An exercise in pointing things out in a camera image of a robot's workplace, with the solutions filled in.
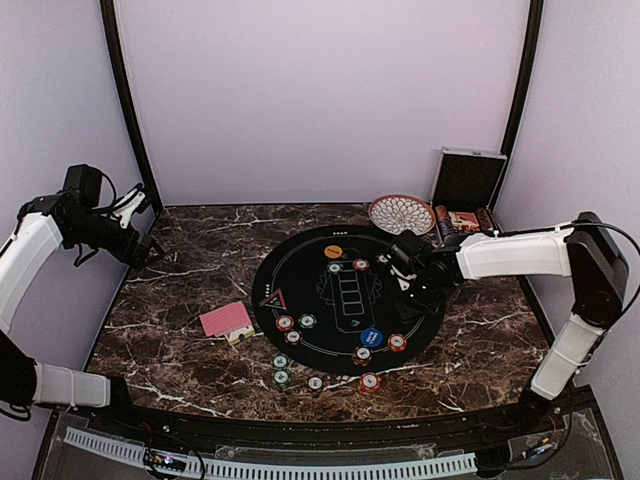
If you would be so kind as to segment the orange black poker chip stack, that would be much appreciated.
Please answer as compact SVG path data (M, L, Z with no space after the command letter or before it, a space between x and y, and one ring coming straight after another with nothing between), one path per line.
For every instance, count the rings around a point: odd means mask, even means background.
M318 392L323 389L324 381L320 376L310 376L306 381L306 386L310 391Z

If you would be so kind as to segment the red triangular all-in marker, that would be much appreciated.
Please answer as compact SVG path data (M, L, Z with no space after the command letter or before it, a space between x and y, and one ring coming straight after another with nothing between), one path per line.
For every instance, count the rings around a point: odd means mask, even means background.
M260 303L260 307L271 308L276 310L286 311L287 306L284 298L284 294L281 289L275 290L271 295L264 298Z

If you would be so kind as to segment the orange big blind button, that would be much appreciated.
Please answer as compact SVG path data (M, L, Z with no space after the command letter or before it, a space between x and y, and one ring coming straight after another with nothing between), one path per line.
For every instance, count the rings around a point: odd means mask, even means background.
M338 259L343 255L343 249L337 245L329 245L324 249L324 255L329 259Z

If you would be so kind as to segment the red-backed playing card deck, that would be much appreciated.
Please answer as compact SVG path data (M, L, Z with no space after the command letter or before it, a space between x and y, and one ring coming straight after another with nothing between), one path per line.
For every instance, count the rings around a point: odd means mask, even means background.
M242 302L234 302L199 317L206 337L220 337L252 326L248 311Z

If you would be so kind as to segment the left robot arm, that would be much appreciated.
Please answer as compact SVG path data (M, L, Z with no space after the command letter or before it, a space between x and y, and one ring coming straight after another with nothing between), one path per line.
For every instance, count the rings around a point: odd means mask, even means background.
M1 400L16 417L33 405L102 409L107 425L120 436L131 436L141 427L141 415L127 403L123 379L44 364L9 337L25 294L59 249L79 251L75 266L100 251L133 269L163 258L160 244L131 224L132 216L149 204L145 187L137 184L101 205L102 185L109 180L95 167L74 165L58 192L38 196L19 210L16 227L1 248Z

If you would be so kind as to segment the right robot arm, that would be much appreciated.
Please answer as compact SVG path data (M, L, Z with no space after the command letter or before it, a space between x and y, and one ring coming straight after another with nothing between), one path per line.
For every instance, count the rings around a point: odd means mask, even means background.
M476 233L440 247L406 230L381 257L405 284L402 305L414 310L427 308L445 289L466 280L529 275L571 279L569 317L526 388L533 395L510 413L511 426L530 434L549 416L546 400L560 395L636 301L626 295L629 264L615 234L639 245L626 231L585 211L564 224Z

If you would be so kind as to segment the red poker chip stack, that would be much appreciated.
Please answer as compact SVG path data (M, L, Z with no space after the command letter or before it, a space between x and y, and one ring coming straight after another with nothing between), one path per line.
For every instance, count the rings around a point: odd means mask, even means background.
M358 391L362 395L370 395L376 393L381 387L381 379L376 373L363 374L358 383Z

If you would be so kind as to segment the green poker chip stack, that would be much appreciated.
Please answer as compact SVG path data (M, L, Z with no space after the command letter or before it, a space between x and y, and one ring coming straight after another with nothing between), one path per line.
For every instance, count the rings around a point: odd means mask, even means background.
M292 375L289 370L276 369L272 372L272 383L277 389L287 388L292 381Z

